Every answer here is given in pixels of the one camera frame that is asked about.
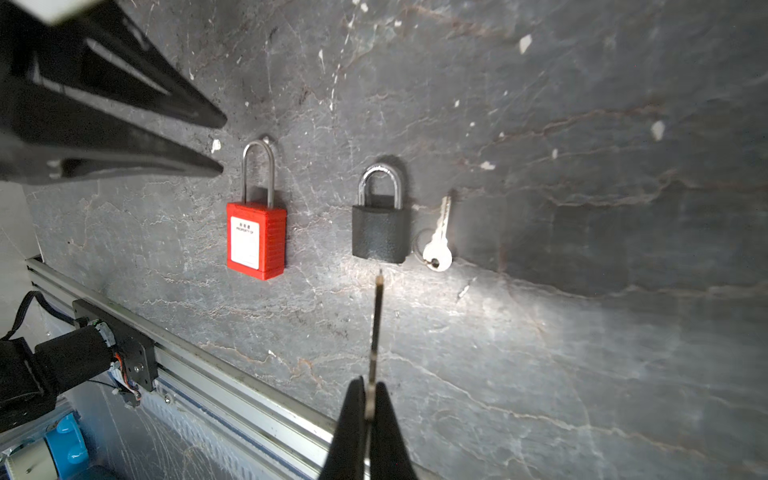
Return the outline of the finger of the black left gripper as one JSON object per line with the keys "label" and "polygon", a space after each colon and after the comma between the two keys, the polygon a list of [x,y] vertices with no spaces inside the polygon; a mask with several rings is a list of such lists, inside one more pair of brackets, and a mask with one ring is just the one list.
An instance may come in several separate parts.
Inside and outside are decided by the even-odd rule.
{"label": "finger of the black left gripper", "polygon": [[218,162],[73,98],[1,82],[1,179],[24,185],[132,175],[212,178]]}
{"label": "finger of the black left gripper", "polygon": [[227,122],[114,1],[42,26],[35,47],[48,80],[203,127]]}

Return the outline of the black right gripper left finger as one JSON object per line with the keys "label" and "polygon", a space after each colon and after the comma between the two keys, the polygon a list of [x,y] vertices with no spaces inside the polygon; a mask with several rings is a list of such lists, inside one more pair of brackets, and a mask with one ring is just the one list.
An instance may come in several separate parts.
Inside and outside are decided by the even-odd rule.
{"label": "black right gripper left finger", "polygon": [[367,424],[362,377],[350,382],[319,480],[364,478]]}

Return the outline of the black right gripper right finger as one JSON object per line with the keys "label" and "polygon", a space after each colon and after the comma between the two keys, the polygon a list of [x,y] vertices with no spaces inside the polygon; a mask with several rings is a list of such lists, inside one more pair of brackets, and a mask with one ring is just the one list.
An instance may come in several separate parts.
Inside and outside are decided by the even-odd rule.
{"label": "black right gripper right finger", "polygon": [[376,384],[370,428],[370,478],[417,480],[395,411],[383,382]]}

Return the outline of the red long-shackle padlock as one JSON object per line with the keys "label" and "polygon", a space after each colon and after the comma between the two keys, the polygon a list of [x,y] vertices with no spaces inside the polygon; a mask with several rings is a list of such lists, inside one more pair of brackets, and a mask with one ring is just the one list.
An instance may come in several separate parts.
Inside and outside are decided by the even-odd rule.
{"label": "red long-shackle padlock", "polygon": [[[241,160],[241,200],[226,206],[227,266],[258,280],[267,281],[284,272],[287,211],[275,206],[274,141],[268,136],[249,142]],[[248,200],[248,154],[262,148],[268,161],[265,203]]]}

